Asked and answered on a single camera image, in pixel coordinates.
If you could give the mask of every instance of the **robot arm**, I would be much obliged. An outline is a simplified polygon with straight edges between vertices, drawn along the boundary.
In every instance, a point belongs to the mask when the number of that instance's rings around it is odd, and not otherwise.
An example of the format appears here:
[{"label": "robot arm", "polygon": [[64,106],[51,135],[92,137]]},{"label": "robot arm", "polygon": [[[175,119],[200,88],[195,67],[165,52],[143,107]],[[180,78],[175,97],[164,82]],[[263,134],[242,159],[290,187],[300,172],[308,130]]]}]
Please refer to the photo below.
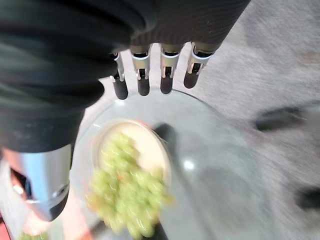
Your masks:
[{"label": "robot arm", "polygon": [[131,49],[147,95],[149,46],[160,43],[167,94],[180,50],[193,42],[184,80],[192,88],[249,1],[0,1],[0,145],[14,190],[40,218],[55,219],[84,111],[104,92],[98,79],[114,76],[117,96],[128,95],[117,53]]}]

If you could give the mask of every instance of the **black object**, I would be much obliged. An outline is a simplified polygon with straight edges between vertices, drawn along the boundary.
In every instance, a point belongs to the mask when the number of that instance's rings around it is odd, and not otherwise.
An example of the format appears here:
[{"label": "black object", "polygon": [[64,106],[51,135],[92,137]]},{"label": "black object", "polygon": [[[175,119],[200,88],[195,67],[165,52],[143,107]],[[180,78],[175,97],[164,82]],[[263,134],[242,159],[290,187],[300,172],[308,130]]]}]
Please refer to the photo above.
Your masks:
[{"label": "black object", "polygon": [[144,77],[141,77],[140,80],[138,80],[138,92],[141,96],[147,96],[150,92],[150,84],[149,79],[145,79]]},{"label": "black object", "polygon": [[300,107],[283,107],[262,113],[255,121],[260,131],[272,131],[290,128],[305,121],[304,111]]},{"label": "black object", "polygon": [[169,76],[162,77],[160,83],[160,90],[163,94],[169,94],[172,91],[173,79]]},{"label": "black object", "polygon": [[296,193],[296,204],[303,210],[320,210],[320,188],[306,187]]},{"label": "black object", "polygon": [[154,234],[152,237],[142,237],[142,240],[169,240],[162,225],[158,223],[154,226]]},{"label": "black object", "polygon": [[120,78],[115,76],[115,82],[113,83],[115,95],[120,100],[125,100],[128,97],[128,88],[126,80],[120,81]]},{"label": "black object", "polygon": [[186,72],[185,76],[184,76],[184,80],[183,80],[184,86],[187,89],[192,89],[197,84],[198,77],[199,77],[199,75],[197,75],[195,72],[193,72],[193,73]]}]

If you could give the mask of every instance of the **green grape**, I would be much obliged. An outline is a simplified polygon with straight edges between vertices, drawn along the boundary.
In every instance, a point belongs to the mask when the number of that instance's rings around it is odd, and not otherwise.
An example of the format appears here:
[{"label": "green grape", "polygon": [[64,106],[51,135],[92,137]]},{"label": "green grape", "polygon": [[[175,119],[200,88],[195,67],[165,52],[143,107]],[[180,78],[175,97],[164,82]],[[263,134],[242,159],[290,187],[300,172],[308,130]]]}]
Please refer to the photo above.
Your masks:
[{"label": "green grape", "polygon": [[132,221],[128,221],[126,227],[128,228],[131,237],[133,237],[135,240],[140,240],[140,231]]},{"label": "green grape", "polygon": [[148,182],[146,181],[149,178],[149,173],[142,171],[142,170],[138,170],[135,172],[135,174],[133,175],[134,180],[136,181],[136,183],[140,186],[140,187],[145,187]]},{"label": "green grape", "polygon": [[88,208],[92,210],[101,209],[105,204],[105,201],[101,196],[93,193],[86,196],[86,202],[87,202]]},{"label": "green grape", "polygon": [[29,234],[26,233],[22,233],[19,237],[19,240],[31,240],[31,236]]},{"label": "green grape", "polygon": [[134,140],[131,137],[123,134],[122,132],[117,134],[114,139],[115,144],[120,147],[132,146],[134,144]]},{"label": "green grape", "polygon": [[154,228],[148,219],[138,218],[137,226],[139,227],[139,232],[141,235],[145,236],[146,238],[152,237],[155,233]]},{"label": "green grape", "polygon": [[124,201],[122,199],[118,200],[115,203],[115,210],[116,210],[117,214],[119,214],[123,218],[127,217],[127,205],[124,203]]},{"label": "green grape", "polygon": [[149,196],[149,204],[153,209],[160,209],[164,204],[164,197],[162,195],[150,195]]},{"label": "green grape", "polygon": [[103,199],[106,204],[112,204],[115,201],[115,194],[112,192],[105,192]]},{"label": "green grape", "polygon": [[103,171],[109,173],[110,175],[114,175],[116,172],[115,168],[115,159],[104,158],[100,161],[100,166]]},{"label": "green grape", "polygon": [[140,213],[140,206],[136,202],[127,205],[127,214],[129,218],[136,218]]},{"label": "green grape", "polygon": [[49,237],[48,237],[47,233],[41,233],[39,235],[31,237],[31,240],[48,240],[48,239],[49,239]]},{"label": "green grape", "polygon": [[164,170],[161,167],[158,167],[156,170],[154,170],[151,175],[159,180],[162,181],[164,179]]},{"label": "green grape", "polygon": [[164,186],[164,184],[155,178],[148,180],[147,188],[153,194],[159,194],[159,193],[162,194],[166,190],[166,187]]},{"label": "green grape", "polygon": [[137,149],[135,149],[133,146],[130,145],[124,145],[122,146],[122,150],[124,153],[126,153],[126,159],[130,158],[130,159],[137,159],[139,156],[139,152]]},{"label": "green grape", "polygon": [[126,222],[121,216],[116,215],[109,218],[109,225],[116,234],[119,234],[126,225]]},{"label": "green grape", "polygon": [[159,220],[158,211],[150,206],[146,206],[144,210],[144,217],[150,221],[151,224],[156,224]]},{"label": "green grape", "polygon": [[116,211],[113,208],[112,205],[107,205],[105,204],[101,208],[99,208],[96,211],[96,214],[98,215],[99,218],[104,219],[104,218],[113,218],[116,215]]}]

